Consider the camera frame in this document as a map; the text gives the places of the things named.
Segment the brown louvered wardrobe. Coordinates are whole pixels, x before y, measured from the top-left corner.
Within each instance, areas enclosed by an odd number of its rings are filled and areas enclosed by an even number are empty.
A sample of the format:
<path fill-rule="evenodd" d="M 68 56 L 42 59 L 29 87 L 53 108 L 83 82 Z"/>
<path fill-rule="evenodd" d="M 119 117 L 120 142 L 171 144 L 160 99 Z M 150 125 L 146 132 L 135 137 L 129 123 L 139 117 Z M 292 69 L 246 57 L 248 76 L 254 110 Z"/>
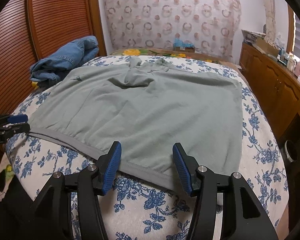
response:
<path fill-rule="evenodd" d="M 106 55 L 98 0 L 8 0 L 0 12 L 0 115 L 33 91 L 32 64 L 89 35 Z"/>

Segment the grey-green pants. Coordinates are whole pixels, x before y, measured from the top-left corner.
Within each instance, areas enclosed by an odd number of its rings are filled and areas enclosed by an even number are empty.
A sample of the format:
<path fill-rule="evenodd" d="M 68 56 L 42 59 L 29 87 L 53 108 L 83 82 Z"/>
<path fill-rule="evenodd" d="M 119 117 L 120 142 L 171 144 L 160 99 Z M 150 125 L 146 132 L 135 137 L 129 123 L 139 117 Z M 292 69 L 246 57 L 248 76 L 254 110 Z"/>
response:
<path fill-rule="evenodd" d="M 218 174 L 239 168 L 242 86 L 158 59 L 83 66 L 51 88 L 29 119 L 30 134 L 97 159 L 122 146 L 120 171 L 175 190 L 175 143 Z"/>

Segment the blue floral white bedspread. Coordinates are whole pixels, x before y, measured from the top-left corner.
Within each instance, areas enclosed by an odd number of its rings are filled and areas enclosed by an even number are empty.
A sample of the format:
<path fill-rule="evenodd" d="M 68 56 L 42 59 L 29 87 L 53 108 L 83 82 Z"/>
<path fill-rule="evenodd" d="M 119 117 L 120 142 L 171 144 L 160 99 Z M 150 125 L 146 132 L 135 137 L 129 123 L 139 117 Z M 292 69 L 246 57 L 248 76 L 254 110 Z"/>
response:
<path fill-rule="evenodd" d="M 114 184 L 100 199 L 110 239 L 185 239 L 194 199 L 181 188 L 175 143 L 213 172 L 239 172 L 273 225 L 288 205 L 285 165 L 266 117 L 243 77 L 193 59 L 107 56 L 73 69 L 15 110 L 31 134 L 5 150 L 31 199 L 54 172 L 78 173 L 114 141 L 122 145 Z"/>

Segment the wooden sideboard cabinet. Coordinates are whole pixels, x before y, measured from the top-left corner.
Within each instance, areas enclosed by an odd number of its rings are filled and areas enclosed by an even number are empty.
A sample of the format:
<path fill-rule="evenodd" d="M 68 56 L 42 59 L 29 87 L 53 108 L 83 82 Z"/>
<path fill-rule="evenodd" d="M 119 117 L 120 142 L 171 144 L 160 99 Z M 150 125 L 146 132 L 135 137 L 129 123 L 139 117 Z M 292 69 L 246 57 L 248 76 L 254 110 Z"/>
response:
<path fill-rule="evenodd" d="M 300 83 L 294 74 L 245 42 L 239 65 L 277 141 L 299 138 Z"/>

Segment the colourful floral blanket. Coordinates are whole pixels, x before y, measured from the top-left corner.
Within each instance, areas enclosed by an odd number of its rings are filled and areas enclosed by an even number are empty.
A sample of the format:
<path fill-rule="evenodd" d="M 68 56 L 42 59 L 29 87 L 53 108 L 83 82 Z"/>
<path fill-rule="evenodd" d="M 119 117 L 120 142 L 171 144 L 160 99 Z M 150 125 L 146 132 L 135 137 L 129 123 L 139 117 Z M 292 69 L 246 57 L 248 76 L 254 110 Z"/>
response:
<path fill-rule="evenodd" d="M 166 57 L 177 57 L 185 59 L 194 59 L 199 61 L 209 61 L 214 63 L 229 62 L 227 59 L 214 57 L 206 54 L 200 53 L 191 53 L 185 51 L 174 51 L 174 50 L 165 50 L 165 49 L 148 49 L 148 48 L 128 48 L 128 49 L 119 49 L 115 50 L 110 54 L 111 56 L 166 56 Z"/>

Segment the stack of papers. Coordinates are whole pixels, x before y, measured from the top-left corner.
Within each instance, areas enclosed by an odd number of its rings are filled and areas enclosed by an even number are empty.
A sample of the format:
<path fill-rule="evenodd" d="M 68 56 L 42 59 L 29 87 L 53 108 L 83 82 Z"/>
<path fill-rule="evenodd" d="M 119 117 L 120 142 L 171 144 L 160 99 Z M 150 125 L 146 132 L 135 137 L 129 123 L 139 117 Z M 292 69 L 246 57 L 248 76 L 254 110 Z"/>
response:
<path fill-rule="evenodd" d="M 255 31 L 249 31 L 242 29 L 242 34 L 245 42 L 255 43 L 258 38 L 264 39 L 265 33 L 259 33 Z"/>

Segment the cardboard box with blue items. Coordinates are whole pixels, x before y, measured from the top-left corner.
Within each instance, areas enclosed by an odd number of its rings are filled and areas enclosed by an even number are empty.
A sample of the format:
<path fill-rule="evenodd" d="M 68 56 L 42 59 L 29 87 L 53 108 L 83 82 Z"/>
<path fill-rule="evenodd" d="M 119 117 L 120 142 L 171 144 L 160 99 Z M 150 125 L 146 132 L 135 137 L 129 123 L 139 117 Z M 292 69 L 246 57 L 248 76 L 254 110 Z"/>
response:
<path fill-rule="evenodd" d="M 184 51 L 186 53 L 194 53 L 195 46 L 190 41 L 182 41 L 179 38 L 175 38 L 173 42 L 173 48 L 175 51 Z"/>

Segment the cardboard box on cabinet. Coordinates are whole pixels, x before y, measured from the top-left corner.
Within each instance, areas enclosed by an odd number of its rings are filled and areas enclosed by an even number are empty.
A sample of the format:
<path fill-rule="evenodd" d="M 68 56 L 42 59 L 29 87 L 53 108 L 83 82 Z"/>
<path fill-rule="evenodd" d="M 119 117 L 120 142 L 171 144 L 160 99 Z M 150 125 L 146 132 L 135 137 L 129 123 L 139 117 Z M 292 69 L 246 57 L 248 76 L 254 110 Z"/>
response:
<path fill-rule="evenodd" d="M 272 55 L 277 57 L 279 49 L 275 48 L 271 44 L 267 43 L 264 39 L 258 37 L 255 42 L 253 42 L 253 47 L 259 50 L 262 54 Z"/>

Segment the blue denim jeans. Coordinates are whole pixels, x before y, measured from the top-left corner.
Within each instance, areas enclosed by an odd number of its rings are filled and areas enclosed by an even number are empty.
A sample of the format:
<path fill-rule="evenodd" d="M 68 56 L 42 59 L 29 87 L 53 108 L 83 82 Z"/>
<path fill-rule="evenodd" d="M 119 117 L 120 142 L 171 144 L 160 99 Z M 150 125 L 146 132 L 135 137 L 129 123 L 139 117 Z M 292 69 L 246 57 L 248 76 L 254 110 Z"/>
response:
<path fill-rule="evenodd" d="M 39 87 L 49 88 L 61 82 L 73 69 L 94 59 L 99 52 L 95 36 L 73 40 L 55 53 L 30 67 L 30 80 Z"/>

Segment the pink circle patterned curtain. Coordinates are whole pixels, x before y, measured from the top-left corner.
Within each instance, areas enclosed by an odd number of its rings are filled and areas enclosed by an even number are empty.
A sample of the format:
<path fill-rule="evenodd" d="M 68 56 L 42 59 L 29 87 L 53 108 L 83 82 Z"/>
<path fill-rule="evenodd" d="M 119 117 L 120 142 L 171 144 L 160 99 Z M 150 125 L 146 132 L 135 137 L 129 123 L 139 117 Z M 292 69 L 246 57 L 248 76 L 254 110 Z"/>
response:
<path fill-rule="evenodd" d="M 195 52 L 232 61 L 240 0 L 104 0 L 114 49 L 172 50 L 175 38 Z"/>

